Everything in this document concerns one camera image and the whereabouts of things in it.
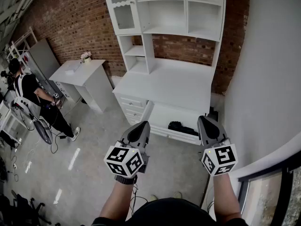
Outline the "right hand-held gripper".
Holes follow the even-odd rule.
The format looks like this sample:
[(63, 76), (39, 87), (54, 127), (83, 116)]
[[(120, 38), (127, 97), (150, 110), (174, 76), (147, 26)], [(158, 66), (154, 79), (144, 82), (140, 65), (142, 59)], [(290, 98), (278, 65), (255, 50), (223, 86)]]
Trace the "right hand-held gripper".
[(238, 163), (236, 147), (230, 142), (224, 127), (208, 116), (199, 116), (198, 134), (204, 146), (201, 158), (210, 176), (229, 173)]

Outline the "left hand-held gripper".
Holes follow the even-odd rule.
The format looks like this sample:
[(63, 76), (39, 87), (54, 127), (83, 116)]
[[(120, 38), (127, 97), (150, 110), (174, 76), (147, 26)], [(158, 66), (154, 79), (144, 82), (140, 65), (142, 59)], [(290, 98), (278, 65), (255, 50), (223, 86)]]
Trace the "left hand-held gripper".
[(146, 146), (150, 130), (148, 121), (139, 122), (127, 129), (121, 139), (109, 147), (104, 162), (112, 174), (133, 178), (138, 172), (146, 172), (149, 161)]

